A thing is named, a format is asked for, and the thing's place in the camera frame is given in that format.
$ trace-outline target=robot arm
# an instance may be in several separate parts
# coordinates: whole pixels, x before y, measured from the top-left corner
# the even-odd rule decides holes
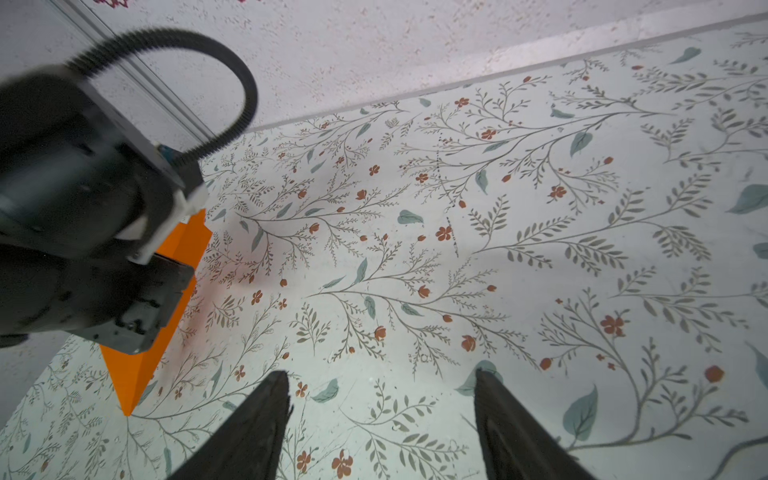
[[[213,56],[245,90],[234,124],[170,160],[88,83],[156,48]],[[120,35],[0,85],[0,346],[59,329],[149,349],[194,275],[155,250],[207,199],[197,161],[242,134],[256,108],[253,76],[230,49],[174,29]]]

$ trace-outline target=cable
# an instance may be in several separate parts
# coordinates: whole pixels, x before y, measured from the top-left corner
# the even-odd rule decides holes
[[[72,58],[66,66],[87,78],[92,78],[121,58],[160,48],[183,48],[216,58],[237,76],[245,94],[243,110],[233,124],[206,143],[183,152],[171,162],[175,167],[181,167],[225,147],[240,136],[253,120],[259,103],[258,90],[253,75],[240,57],[218,41],[204,35],[176,28],[155,28],[118,35]]]

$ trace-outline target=floral pattern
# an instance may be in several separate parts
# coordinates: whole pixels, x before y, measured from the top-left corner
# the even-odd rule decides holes
[[[482,478],[475,369],[598,478],[765,475],[767,31],[242,136],[203,162],[214,235],[133,415],[72,337],[3,480],[165,478],[275,369],[281,480]]]

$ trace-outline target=orange block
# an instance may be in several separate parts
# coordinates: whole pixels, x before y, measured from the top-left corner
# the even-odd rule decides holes
[[[197,268],[200,259],[203,258],[205,248],[208,246],[210,236],[210,230],[205,227],[205,210],[202,210],[193,215],[189,223],[179,223],[161,247],[157,249],[157,252]],[[128,355],[105,346],[101,347],[101,355],[107,364],[107,370],[109,370],[112,383],[114,383],[114,391],[118,395],[120,407],[125,416],[129,416],[134,411],[141,395],[147,388],[147,384],[152,379],[152,374],[157,368],[157,364],[160,363],[160,359],[168,347],[170,339],[174,336],[179,320],[181,320],[192,297],[195,284],[196,281],[193,278],[181,296],[168,325],[157,334],[152,348],[148,351],[138,355]]]

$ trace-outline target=textured wall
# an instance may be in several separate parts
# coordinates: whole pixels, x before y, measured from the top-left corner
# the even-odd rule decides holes
[[[766,11],[764,0],[84,0],[115,31],[175,25],[234,49],[261,89],[255,125],[306,118]],[[147,63],[212,130],[236,78],[201,55]]]

